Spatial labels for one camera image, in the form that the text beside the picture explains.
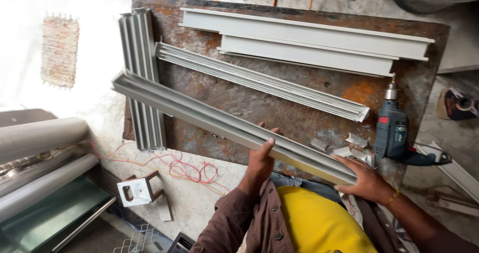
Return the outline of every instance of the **red wire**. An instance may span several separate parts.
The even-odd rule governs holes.
[[[124,146],[124,145],[127,145],[127,144],[135,144],[136,142],[127,142],[127,143],[124,143],[122,144],[121,146],[118,146],[115,151],[113,151],[110,155],[106,156],[106,157],[100,157],[99,156],[99,152],[95,146],[95,144],[93,143],[92,140],[88,139],[89,142],[92,144],[93,146],[93,149],[95,150],[95,154],[93,154],[96,158],[98,159],[105,159],[105,160],[110,160],[110,161],[120,161],[120,162],[131,162],[131,163],[135,163],[133,161],[130,161],[130,160],[120,160],[120,159],[111,159],[111,158],[108,158],[110,157],[111,155],[113,155],[115,152],[118,151],[118,149],[120,149],[120,147]],[[169,174],[173,177],[173,178],[177,178],[177,179],[188,179],[192,182],[195,182],[195,183],[200,183],[204,186],[207,186],[207,184],[209,183],[215,183],[217,184],[218,186],[226,189],[228,192],[230,191],[228,188],[224,187],[223,185],[213,181],[213,179],[216,177],[216,175],[218,174],[218,169],[213,165],[213,164],[210,164],[210,163],[207,163],[206,161],[203,161],[202,164],[203,164],[203,167],[198,170],[198,168],[196,168],[195,166],[191,165],[191,164],[188,164],[186,162],[183,162],[181,161],[181,159],[183,158],[183,153],[181,151],[180,152],[180,158],[176,158],[173,153],[169,153],[169,154],[165,154],[165,155],[161,155],[161,156],[158,156],[156,155],[155,153],[153,153],[153,155],[155,155],[155,157],[153,158],[150,158],[149,160],[147,160],[144,164],[137,164],[137,165],[140,165],[140,166],[145,166],[147,165],[150,161],[158,158],[162,163],[164,164],[167,164],[167,165],[170,165],[170,168],[169,168]],[[173,160],[168,163],[168,162],[165,162],[163,161],[163,157],[166,157],[166,156],[171,156],[173,158]],[[213,167],[213,169],[215,170],[215,174],[213,175],[213,177],[210,179],[207,177],[207,171],[206,171],[206,167],[207,166],[211,166]],[[188,173],[188,170],[186,167],[190,167],[190,168],[193,168],[193,170],[195,170],[197,173],[198,173],[198,177],[194,177],[194,176],[191,176],[189,175]],[[179,175],[180,177],[176,176],[176,175],[173,175],[171,174],[171,172],[174,172],[175,174]],[[203,172],[204,176],[206,177],[206,181],[203,181],[201,180],[201,172]]]
[[[353,210],[353,207],[351,206],[351,202],[349,201],[349,195],[347,195],[347,198],[348,198],[349,208],[351,208],[351,211],[353,212],[353,218],[356,219],[356,212]]]

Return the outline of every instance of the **yellow shirt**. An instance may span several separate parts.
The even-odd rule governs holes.
[[[339,204],[294,186],[277,188],[296,253],[376,253],[365,232]]]

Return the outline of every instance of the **rusty metal table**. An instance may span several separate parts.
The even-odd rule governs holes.
[[[269,128],[281,127],[285,137],[306,146],[310,146],[310,141],[316,137],[329,145],[328,152],[349,145],[345,141],[349,132],[374,143],[377,112],[381,108],[383,91],[390,82],[389,78],[367,77],[219,54],[216,47],[220,46],[221,35],[178,26],[183,19],[183,12],[179,8],[196,7],[434,39],[436,42],[430,44],[426,54],[429,58],[427,62],[398,60],[392,67],[392,71],[397,75],[399,88],[402,90],[399,99],[400,107],[410,119],[408,137],[410,142],[416,138],[449,33],[447,25],[437,23],[219,1],[133,0],[133,8],[139,7],[152,10],[156,41],[162,39],[165,43],[189,51],[341,96],[370,107],[368,119],[358,123],[178,65],[159,62],[162,84],[249,122],[264,121]],[[248,164],[249,149],[246,147],[220,136],[213,136],[201,128],[167,115],[165,115],[165,127],[167,145],[170,149],[243,165]],[[125,133],[128,132],[131,132],[131,128],[126,126]],[[389,171],[384,171],[383,175],[388,180],[401,180],[404,166],[389,167],[387,168]],[[275,170],[318,180],[317,177],[282,162],[276,164]]]

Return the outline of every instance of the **woven mat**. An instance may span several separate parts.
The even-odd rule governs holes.
[[[73,88],[80,29],[76,20],[45,17],[43,20],[42,79]]]

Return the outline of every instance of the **power drill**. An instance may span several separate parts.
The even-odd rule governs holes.
[[[378,158],[391,158],[407,165],[430,166],[450,163],[445,158],[435,162],[434,154],[424,155],[408,146],[409,119],[404,111],[399,109],[398,84],[387,85],[384,93],[383,107],[379,109],[376,124],[376,141],[374,152]]]

